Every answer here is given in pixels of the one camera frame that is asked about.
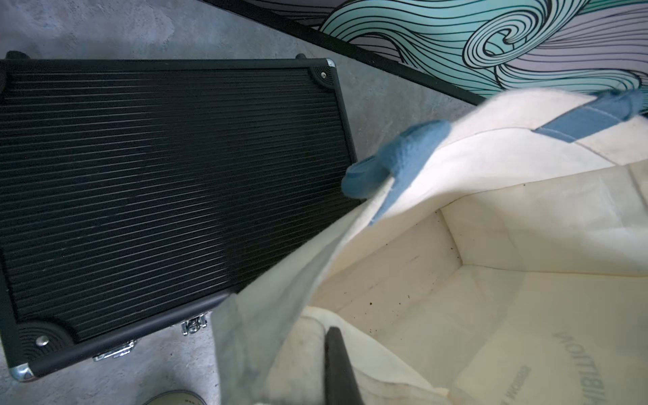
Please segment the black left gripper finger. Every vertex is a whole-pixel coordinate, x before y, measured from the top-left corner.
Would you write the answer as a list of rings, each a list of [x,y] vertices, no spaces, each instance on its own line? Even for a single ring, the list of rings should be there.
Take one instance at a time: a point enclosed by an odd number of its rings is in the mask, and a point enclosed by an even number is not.
[[[331,327],[324,342],[324,400],[326,405],[362,405],[342,331]]]

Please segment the cream canvas tote bag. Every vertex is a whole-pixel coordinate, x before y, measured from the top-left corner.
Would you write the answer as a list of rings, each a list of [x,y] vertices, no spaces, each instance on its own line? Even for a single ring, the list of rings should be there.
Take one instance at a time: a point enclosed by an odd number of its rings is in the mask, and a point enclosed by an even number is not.
[[[359,207],[212,313],[220,401],[647,401],[643,94],[524,89],[352,165]]]

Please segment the purple yellow label seed can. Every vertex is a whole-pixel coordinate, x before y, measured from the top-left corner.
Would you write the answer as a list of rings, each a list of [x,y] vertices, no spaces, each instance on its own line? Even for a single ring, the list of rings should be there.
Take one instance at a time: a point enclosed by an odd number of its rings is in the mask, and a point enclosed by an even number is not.
[[[161,393],[148,400],[144,405],[206,405],[205,400],[187,390],[175,390]]]

